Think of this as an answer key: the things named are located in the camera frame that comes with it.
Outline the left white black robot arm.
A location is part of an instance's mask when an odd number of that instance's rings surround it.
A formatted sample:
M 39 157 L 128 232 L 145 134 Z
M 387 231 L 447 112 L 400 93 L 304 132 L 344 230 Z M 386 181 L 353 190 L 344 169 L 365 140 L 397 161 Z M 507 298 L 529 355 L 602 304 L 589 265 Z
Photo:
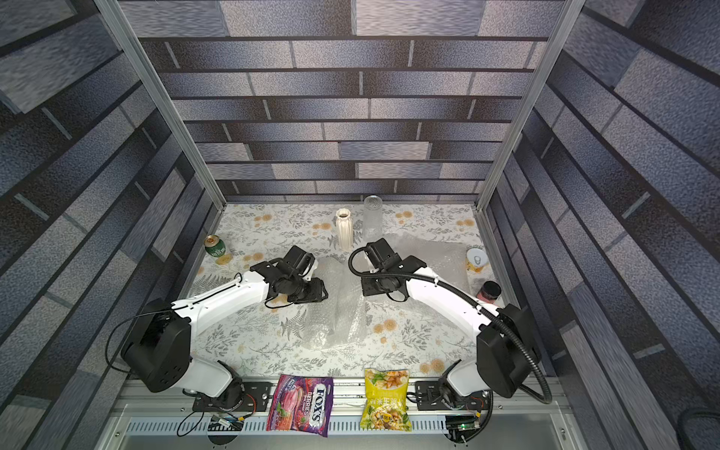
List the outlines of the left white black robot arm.
M 291 305 L 326 300 L 324 282 L 313 276 L 317 266 L 313 254 L 293 246 L 284 257 L 259 262 L 204 294 L 153 301 L 133 320 L 121 358 L 154 393 L 177 387 L 218 398 L 238 377 L 219 362 L 192 356 L 193 339 L 241 309 L 281 294 Z

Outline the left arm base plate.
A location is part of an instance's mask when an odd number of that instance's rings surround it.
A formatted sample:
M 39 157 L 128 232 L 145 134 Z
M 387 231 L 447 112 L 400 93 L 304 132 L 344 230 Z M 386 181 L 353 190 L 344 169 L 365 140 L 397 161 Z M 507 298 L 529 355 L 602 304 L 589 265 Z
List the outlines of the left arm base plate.
M 192 410 L 195 413 L 263 413 L 271 401 L 271 382 L 231 382 L 219 397 L 197 394 Z

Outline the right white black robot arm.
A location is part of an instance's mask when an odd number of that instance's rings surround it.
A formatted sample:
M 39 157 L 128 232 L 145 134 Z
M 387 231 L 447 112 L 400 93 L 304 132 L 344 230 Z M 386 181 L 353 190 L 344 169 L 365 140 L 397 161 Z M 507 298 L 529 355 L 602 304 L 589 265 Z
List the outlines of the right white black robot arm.
M 533 315 L 524 307 L 497 307 L 470 296 L 414 256 L 402 258 L 382 238 L 354 250 L 351 273 L 361 279 L 364 296 L 386 296 L 395 302 L 419 302 L 463 331 L 475 342 L 475 357 L 451 365 L 440 378 L 444 401 L 490 391 L 510 399 L 517 391 L 536 401 L 552 401 L 540 367 Z

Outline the white ribbed ceramic vase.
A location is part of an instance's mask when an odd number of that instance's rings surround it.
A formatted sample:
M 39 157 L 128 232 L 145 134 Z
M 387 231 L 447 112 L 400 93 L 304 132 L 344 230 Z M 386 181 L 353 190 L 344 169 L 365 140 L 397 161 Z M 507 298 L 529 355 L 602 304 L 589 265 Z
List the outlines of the white ribbed ceramic vase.
M 354 249 L 354 225 L 352 212 L 348 208 L 337 210 L 336 230 L 340 249 L 345 252 L 352 251 Z

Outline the ribbed clear glass vase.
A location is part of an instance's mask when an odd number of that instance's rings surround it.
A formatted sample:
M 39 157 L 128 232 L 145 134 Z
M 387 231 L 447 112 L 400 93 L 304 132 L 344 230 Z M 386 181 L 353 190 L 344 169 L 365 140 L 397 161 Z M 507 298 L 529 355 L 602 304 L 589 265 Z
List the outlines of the ribbed clear glass vase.
M 362 341 L 365 306 L 361 295 L 334 296 L 309 309 L 307 342 L 314 349 L 330 349 Z

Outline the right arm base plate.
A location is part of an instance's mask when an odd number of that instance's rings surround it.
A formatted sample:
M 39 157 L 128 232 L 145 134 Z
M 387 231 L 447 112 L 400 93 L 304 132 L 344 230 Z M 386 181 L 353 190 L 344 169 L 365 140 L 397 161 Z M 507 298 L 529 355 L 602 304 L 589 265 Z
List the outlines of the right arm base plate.
M 485 412 L 491 408 L 487 391 L 478 391 L 468 397 L 456 394 L 446 382 L 418 381 L 411 390 L 415 405 L 421 412 L 456 411 Z

